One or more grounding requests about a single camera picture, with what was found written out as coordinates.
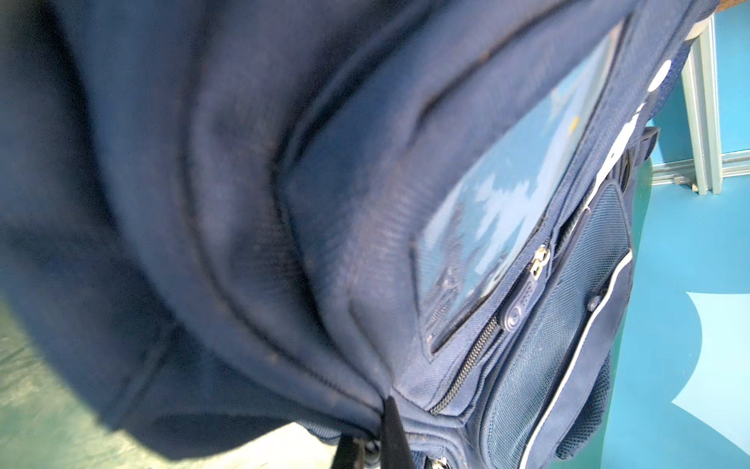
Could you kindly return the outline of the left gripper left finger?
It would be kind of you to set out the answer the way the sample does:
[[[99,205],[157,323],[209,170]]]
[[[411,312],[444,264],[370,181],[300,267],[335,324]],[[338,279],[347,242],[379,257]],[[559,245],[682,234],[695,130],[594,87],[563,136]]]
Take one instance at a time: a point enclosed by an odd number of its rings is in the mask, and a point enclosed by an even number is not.
[[[363,440],[343,435],[331,463],[331,469],[363,469],[365,467]]]

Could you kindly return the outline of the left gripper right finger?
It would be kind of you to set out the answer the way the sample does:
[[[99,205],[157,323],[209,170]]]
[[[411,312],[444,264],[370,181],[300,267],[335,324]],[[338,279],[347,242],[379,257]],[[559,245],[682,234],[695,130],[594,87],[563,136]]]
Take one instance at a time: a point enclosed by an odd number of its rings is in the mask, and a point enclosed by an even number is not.
[[[408,445],[398,406],[393,397],[384,404],[380,430],[381,468],[414,469],[415,464]]]

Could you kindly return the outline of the navy blue backpack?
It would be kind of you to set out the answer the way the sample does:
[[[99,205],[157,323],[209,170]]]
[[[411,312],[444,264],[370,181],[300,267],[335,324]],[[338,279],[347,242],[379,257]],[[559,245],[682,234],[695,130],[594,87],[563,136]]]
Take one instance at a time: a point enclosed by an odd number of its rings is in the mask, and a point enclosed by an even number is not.
[[[170,459],[600,429],[650,119],[714,1],[5,1],[1,293]]]

